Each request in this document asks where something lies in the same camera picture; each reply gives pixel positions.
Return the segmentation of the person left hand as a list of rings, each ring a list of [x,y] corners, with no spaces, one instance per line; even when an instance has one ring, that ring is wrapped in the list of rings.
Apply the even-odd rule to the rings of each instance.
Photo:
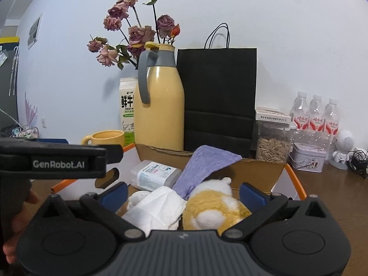
[[[40,201],[39,196],[30,190],[28,198],[25,200],[21,211],[12,218],[11,230],[12,236],[3,244],[3,252],[6,256],[8,264],[17,262],[16,248],[19,238],[22,236],[25,228],[32,219],[30,211],[26,207],[27,204],[37,204]]]

